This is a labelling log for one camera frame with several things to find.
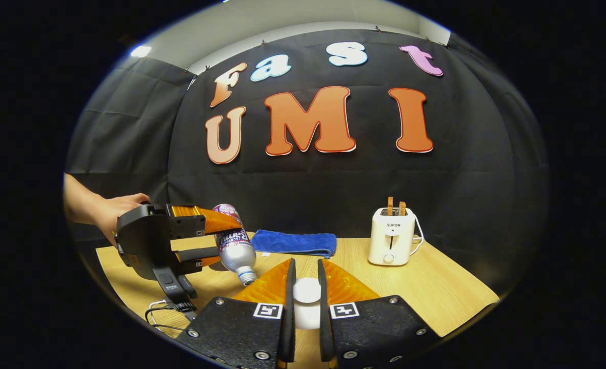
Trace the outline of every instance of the pink letter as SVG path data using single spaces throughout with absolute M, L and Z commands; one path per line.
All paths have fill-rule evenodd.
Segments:
M 401 46 L 399 47 L 402 51 L 406 51 L 410 57 L 415 61 L 415 64 L 428 74 L 437 75 L 440 77 L 443 72 L 441 69 L 430 65 L 428 59 L 432 59 L 429 53 L 421 51 L 417 46 Z

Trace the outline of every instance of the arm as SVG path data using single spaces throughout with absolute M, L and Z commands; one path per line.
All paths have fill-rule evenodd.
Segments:
M 97 226 L 114 245 L 112 232 L 116 231 L 117 218 L 137 208 L 143 201 L 150 201 L 145 194 L 105 199 L 89 191 L 73 176 L 64 173 L 64 212 L 71 222 Z

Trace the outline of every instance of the light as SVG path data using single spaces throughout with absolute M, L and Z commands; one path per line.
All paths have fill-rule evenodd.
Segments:
M 143 58 L 144 56 L 148 55 L 150 49 L 152 48 L 149 46 L 139 46 L 130 53 L 130 56 L 137 56 L 139 58 Z

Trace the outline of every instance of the blue towel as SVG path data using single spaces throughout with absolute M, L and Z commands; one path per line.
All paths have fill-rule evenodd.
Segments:
M 317 255 L 329 259 L 335 254 L 337 237 L 331 233 L 287 234 L 258 229 L 251 243 L 259 252 Z

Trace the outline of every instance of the screw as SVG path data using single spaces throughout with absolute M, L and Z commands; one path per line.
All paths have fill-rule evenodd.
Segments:
M 271 355 L 269 355 L 268 353 L 265 353 L 264 351 L 258 351 L 255 353 L 255 357 L 260 360 L 268 360 L 271 357 Z
M 345 359 L 353 359 L 354 357 L 357 357 L 357 352 L 355 352 L 355 351 L 346 351 L 343 356 L 344 356 Z

